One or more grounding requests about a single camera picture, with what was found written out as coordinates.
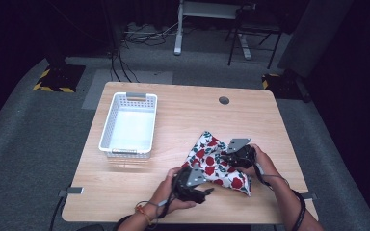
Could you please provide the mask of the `white plastic basket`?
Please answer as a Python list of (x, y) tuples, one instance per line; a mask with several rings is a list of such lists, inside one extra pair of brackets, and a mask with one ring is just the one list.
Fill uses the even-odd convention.
[(158, 96), (116, 92), (98, 148), (108, 157), (148, 159), (153, 144)]

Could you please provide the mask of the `black metal chair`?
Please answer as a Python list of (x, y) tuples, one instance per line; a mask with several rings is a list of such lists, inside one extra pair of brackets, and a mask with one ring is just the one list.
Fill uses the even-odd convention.
[(232, 27), (228, 30), (225, 40), (233, 36), (230, 54), (227, 64), (231, 64), (236, 39), (239, 36), (261, 36), (261, 45), (270, 35), (276, 35), (277, 39), (272, 48), (265, 48), (271, 52), (267, 68), (270, 68), (278, 49), (281, 35), (284, 32), (284, 24), (287, 15), (281, 13), (270, 0), (245, 0), (236, 10)]

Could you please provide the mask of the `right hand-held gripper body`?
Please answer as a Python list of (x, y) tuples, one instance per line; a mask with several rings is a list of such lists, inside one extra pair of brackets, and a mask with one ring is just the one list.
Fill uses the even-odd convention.
[(255, 150), (250, 146), (251, 139), (232, 139), (227, 154), (232, 154), (236, 167), (249, 168), (255, 163)]

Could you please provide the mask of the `black yellow striped stand base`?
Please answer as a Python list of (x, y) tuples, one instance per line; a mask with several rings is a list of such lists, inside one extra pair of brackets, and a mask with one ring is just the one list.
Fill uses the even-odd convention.
[(73, 64), (67, 64), (64, 68), (48, 66), (33, 86), (33, 90), (76, 92), (85, 69), (84, 65)]
[(264, 90), (269, 90), (276, 99), (311, 101), (311, 96), (299, 77), (291, 75), (263, 74), (261, 77)]

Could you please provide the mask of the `white desk frame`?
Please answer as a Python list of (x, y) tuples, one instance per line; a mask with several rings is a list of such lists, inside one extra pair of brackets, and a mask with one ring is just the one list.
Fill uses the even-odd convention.
[(179, 56), (182, 52), (183, 21), (186, 16), (235, 19), (237, 9), (238, 6), (236, 5), (179, 0), (177, 10), (177, 31), (173, 54), (175, 56)]

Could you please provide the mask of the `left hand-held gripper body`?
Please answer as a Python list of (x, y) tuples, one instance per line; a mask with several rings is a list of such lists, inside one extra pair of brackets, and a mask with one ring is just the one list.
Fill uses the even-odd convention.
[(204, 184), (206, 179), (198, 164), (183, 167), (172, 179), (173, 196), (181, 201), (189, 201), (192, 196), (206, 196), (197, 186)]

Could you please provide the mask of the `person's right hand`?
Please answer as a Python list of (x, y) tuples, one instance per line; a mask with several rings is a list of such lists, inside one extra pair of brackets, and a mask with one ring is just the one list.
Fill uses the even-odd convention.
[(270, 184), (270, 187), (275, 190), (278, 185), (285, 185), (283, 177), (279, 174), (273, 161), (270, 157), (263, 152), (260, 147), (254, 143), (251, 147), (255, 150), (255, 160), (260, 165), (263, 173), (261, 174), (262, 179)]

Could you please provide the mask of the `grey curtain panel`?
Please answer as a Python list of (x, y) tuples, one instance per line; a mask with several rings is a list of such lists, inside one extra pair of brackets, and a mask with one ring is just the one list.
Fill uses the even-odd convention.
[(277, 67), (308, 77), (355, 0), (310, 0)]

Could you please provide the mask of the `person's left hand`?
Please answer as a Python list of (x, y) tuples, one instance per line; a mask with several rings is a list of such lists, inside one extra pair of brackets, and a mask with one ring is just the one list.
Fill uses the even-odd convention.
[(151, 218), (157, 218), (163, 214), (164, 206), (160, 206), (160, 203), (163, 201), (169, 203), (168, 214), (175, 210), (190, 209), (197, 206), (197, 203), (194, 201), (171, 199), (172, 179), (178, 171), (180, 171), (180, 167), (171, 168), (168, 171), (166, 178), (159, 184), (146, 204), (145, 210)]

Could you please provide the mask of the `white red floral garment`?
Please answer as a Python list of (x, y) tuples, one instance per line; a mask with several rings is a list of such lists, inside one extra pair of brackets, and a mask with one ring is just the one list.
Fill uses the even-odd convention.
[(197, 165), (208, 182), (229, 188), (246, 196), (251, 195), (251, 178), (232, 167), (223, 159), (228, 145), (204, 131), (192, 147), (183, 164), (184, 167)]

